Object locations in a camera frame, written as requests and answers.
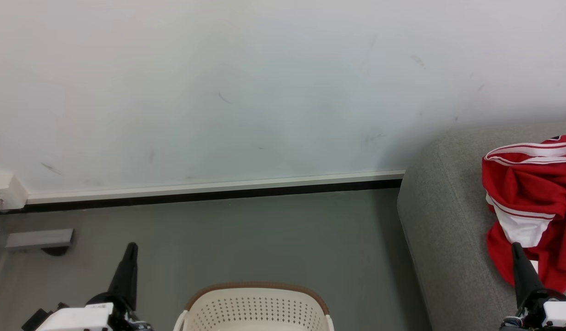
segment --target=black caster wheel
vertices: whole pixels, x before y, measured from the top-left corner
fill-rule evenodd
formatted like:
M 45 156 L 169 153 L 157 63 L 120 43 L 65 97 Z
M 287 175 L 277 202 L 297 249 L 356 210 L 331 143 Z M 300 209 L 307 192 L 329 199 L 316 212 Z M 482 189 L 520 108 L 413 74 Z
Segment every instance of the black caster wheel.
M 45 249 L 41 249 L 41 250 L 43 250 L 45 254 L 48 254 L 48 255 L 51 255 L 51 256 L 62 256 L 64 254 L 66 254 L 69 247 L 70 246 L 49 247 L 49 248 L 45 248 Z

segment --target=brown basket rim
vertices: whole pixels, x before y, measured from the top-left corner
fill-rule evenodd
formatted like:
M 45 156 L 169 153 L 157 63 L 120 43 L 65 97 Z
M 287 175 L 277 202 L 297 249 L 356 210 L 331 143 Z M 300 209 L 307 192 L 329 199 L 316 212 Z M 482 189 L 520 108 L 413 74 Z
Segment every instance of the brown basket rim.
M 193 304 L 201 296 L 203 296 L 204 294 L 206 294 L 208 292 L 217 291 L 217 290 L 226 290 L 226 289 L 246 289 L 246 288 L 287 290 L 287 291 L 297 291 L 297 292 L 305 293 L 306 295 L 314 298 L 314 300 L 316 300 L 316 302 L 318 302 L 318 304 L 321 307 L 321 310 L 323 310 L 324 315 L 330 314 L 330 310 L 327 308 L 326 302 L 314 290 L 309 289 L 309 288 L 304 287 L 304 286 L 299 286 L 299 285 L 291 285 L 291 284 L 284 284 L 284 283 L 270 283 L 268 281 L 243 281 L 243 282 L 237 282 L 237 283 L 221 283 L 221 284 L 215 284 L 215 285 L 205 287 L 204 289 L 201 289 L 201 291 L 195 293 L 195 295 L 187 303 L 187 306 L 186 306 L 185 309 L 190 311 Z

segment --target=baseboard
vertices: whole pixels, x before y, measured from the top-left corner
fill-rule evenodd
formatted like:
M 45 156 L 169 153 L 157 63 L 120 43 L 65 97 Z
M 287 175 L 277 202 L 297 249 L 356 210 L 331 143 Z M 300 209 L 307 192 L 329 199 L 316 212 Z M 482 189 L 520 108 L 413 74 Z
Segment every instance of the baseboard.
M 8 213 L 399 187 L 404 173 L 405 170 L 391 170 L 243 182 L 30 194 L 24 209 L 10 210 Z

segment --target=black baseboard strip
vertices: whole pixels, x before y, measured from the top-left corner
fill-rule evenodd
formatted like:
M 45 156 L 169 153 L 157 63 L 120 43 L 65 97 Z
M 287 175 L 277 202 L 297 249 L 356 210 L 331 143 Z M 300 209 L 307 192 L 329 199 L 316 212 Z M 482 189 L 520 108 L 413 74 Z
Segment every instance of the black baseboard strip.
M 27 212 L 64 211 L 90 208 L 119 207 L 124 205 L 155 205 L 201 200 L 237 199 L 249 197 L 266 197 L 270 195 L 289 195 L 305 193 L 321 193 L 334 191 L 375 190 L 380 188 L 398 188 L 401 179 L 376 180 L 371 182 L 354 182 L 340 184 L 321 184 L 293 187 L 255 188 L 252 190 L 219 191 L 207 193 L 188 193 L 174 195 L 158 195 L 154 197 L 137 197 L 107 200 L 73 201 L 60 203 L 43 203 L 26 205 L 23 209 L 0 212 L 0 214 L 24 214 Z

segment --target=red jacket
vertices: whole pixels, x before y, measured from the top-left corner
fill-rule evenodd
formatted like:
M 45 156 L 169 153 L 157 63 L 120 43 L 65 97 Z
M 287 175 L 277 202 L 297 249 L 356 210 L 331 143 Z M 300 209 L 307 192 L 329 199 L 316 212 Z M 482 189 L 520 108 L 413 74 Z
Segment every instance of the red jacket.
M 487 153 L 483 186 L 499 220 L 487 233 L 487 249 L 503 278 L 514 284 L 517 241 L 538 261 L 544 286 L 566 291 L 566 136 Z

